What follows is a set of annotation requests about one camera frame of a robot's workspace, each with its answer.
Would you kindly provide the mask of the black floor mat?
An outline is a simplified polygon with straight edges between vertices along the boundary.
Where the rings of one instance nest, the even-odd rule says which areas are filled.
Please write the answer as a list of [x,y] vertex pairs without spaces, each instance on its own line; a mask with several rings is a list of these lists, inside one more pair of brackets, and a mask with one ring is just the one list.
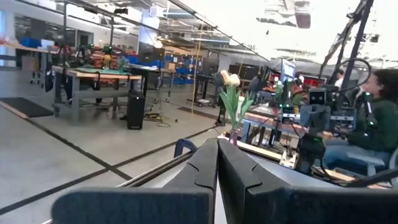
[[37,118],[43,116],[52,116],[53,111],[44,108],[43,106],[34,103],[26,98],[0,98],[0,101],[10,106],[11,108],[27,115],[29,118]]

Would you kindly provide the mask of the cream artificial tulip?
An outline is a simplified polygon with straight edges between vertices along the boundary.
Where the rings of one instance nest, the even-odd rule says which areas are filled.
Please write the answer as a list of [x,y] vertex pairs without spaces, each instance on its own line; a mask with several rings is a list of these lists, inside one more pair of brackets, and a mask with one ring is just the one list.
[[230,75],[226,70],[222,70],[221,77],[224,81],[225,90],[220,92],[220,97],[225,105],[225,108],[229,114],[231,121],[231,127],[236,129],[238,122],[236,121],[236,112],[238,109],[240,91],[238,86],[240,85],[240,79],[237,74]]
[[240,79],[237,74],[232,74],[229,77],[229,100],[231,105],[231,124],[233,129],[237,129],[238,124],[243,119],[247,110],[254,103],[252,99],[252,94],[250,92],[245,92],[244,99],[241,103],[239,103],[239,97],[241,96],[241,90],[238,89],[240,85]]

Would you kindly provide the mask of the black cart table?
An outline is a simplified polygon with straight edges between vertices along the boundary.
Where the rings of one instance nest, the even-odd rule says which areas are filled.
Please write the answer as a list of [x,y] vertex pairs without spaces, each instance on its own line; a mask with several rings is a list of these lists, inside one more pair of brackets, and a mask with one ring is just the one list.
[[212,106],[213,102],[206,98],[208,84],[212,79],[211,76],[195,75],[193,81],[193,94],[190,98],[186,99],[186,102],[191,103],[192,106],[195,105],[198,107]]

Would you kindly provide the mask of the flat screen monitor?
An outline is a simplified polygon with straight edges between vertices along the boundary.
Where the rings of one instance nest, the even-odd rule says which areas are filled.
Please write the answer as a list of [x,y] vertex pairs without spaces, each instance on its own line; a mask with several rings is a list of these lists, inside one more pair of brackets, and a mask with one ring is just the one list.
[[292,81],[295,78],[295,64],[286,59],[281,61],[280,80],[281,82]]

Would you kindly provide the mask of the wood top workbench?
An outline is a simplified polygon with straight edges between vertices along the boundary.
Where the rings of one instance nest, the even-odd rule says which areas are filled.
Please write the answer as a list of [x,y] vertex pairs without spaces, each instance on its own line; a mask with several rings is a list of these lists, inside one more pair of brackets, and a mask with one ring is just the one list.
[[300,137],[308,131],[300,124],[300,115],[284,113],[277,108],[257,106],[244,115],[241,141],[256,145],[273,146],[283,134]]

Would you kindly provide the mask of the pink glass vase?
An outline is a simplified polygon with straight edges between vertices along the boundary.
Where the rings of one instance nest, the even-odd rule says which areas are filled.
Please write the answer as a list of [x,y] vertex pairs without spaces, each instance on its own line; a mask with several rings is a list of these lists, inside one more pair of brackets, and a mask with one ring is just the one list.
[[242,137],[243,130],[241,128],[231,129],[229,131],[229,142],[234,146],[238,146],[238,141],[240,141]]

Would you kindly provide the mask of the grey chair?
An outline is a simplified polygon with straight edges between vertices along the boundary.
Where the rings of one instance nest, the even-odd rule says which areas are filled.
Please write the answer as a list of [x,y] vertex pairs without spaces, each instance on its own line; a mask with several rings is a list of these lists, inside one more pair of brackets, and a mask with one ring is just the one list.
[[376,174],[376,167],[386,167],[388,169],[395,169],[398,157],[398,148],[392,153],[388,165],[382,160],[376,157],[365,156],[362,154],[356,154],[353,152],[347,152],[346,155],[350,159],[354,159],[356,162],[364,162],[367,168],[367,175],[372,176]]

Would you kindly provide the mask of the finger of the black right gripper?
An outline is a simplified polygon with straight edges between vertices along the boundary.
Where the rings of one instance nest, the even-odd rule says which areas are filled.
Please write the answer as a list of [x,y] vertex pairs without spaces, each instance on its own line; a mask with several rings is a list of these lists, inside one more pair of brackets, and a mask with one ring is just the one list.
[[301,108],[300,109],[300,124],[307,128],[308,135],[314,136],[315,129],[312,125],[312,116],[315,112],[311,108]]
[[324,130],[328,129],[330,122],[330,109],[317,108],[314,112],[314,129],[316,136],[323,136]]

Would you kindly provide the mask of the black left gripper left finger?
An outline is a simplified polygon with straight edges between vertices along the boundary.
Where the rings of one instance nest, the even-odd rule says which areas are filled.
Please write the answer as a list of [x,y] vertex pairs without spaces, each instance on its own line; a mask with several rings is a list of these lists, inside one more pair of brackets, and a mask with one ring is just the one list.
[[53,224],[213,224],[218,141],[206,140],[160,188],[85,188],[52,205]]

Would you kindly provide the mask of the person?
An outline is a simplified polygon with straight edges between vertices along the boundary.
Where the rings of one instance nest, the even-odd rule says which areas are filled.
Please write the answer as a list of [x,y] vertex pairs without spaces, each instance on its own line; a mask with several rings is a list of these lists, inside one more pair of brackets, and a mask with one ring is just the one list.
[[345,72],[342,69],[338,70],[338,78],[337,78],[336,82],[334,83],[334,86],[341,88],[343,80],[344,80],[344,74],[345,74]]
[[377,125],[370,127],[364,108],[359,109],[356,128],[348,133],[345,140],[325,141],[322,163],[326,169],[339,167],[366,175],[368,165],[348,157],[350,152],[380,159],[384,165],[376,166],[376,170],[386,170],[393,152],[398,148],[398,69],[374,71],[362,89],[372,94],[370,105]]

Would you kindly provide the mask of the black speaker box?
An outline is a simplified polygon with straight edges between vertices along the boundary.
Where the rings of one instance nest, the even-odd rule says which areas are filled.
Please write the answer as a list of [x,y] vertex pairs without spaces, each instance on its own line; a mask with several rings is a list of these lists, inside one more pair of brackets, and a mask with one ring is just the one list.
[[145,101],[145,96],[141,92],[131,91],[128,94],[126,111],[128,129],[142,129]]

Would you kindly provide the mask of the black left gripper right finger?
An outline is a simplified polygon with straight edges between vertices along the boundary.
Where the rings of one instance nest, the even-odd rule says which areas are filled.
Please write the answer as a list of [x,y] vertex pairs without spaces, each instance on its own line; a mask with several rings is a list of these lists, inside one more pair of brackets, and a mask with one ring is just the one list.
[[344,188],[251,157],[220,138],[228,224],[398,224],[398,190]]

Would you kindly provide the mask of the workbench with green mat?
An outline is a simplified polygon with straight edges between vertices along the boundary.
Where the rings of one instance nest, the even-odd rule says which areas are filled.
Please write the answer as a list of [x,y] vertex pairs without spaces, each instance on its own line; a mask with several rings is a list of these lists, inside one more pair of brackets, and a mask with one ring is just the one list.
[[[68,110],[72,116],[72,121],[77,123],[80,117],[80,109],[82,108],[95,108],[102,109],[108,108],[111,111],[112,118],[117,115],[119,107],[118,98],[126,97],[127,90],[119,89],[119,82],[121,80],[136,81],[141,80],[141,75],[130,75],[129,73],[118,71],[107,72],[106,70],[96,70],[89,68],[63,68],[61,66],[52,67],[54,75],[54,98],[53,98],[53,113],[58,117],[61,110]],[[72,79],[72,102],[63,100],[61,96],[62,78]],[[83,78],[92,78],[94,81],[111,80],[114,82],[113,90],[81,90],[80,81]]]

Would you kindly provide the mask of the bar clamp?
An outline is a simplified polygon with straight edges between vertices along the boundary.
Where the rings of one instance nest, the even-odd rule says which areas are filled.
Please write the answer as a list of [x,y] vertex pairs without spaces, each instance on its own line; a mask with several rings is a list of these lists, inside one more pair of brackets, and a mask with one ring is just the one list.
[[196,145],[194,145],[194,143],[192,143],[189,139],[181,138],[176,142],[174,157],[181,156],[184,148],[187,148],[191,152],[196,152],[198,150]]

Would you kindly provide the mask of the blue bin shelving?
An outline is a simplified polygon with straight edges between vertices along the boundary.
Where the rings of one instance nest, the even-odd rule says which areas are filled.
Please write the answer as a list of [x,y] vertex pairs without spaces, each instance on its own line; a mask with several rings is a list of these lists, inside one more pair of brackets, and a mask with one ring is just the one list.
[[142,62],[139,60],[137,55],[128,55],[127,59],[130,63],[138,64],[138,65],[145,65],[149,67],[158,67],[167,68],[167,64],[172,62],[175,64],[175,77],[173,80],[173,84],[178,85],[192,85],[193,78],[188,79],[188,75],[192,74],[193,72],[189,72],[188,64],[183,62],[183,55],[172,55],[167,54],[164,59],[162,60],[150,60],[148,62]]

